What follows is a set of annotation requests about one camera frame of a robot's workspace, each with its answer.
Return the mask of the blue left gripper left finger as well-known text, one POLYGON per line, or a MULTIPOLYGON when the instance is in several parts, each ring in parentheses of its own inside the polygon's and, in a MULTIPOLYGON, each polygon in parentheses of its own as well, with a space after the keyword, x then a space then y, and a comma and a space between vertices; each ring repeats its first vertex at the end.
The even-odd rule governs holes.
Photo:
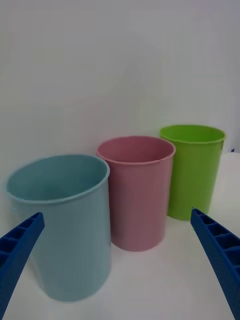
POLYGON ((45 227, 35 213, 0 239, 0 318, 3 318, 27 260, 45 227))

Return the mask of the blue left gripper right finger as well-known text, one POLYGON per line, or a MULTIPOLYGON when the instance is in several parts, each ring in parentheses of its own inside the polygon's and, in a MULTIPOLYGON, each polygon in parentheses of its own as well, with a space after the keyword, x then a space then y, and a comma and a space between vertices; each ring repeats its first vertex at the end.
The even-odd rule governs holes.
POLYGON ((233 317, 240 319, 240 239, 200 210, 190 223, 218 279, 233 317))

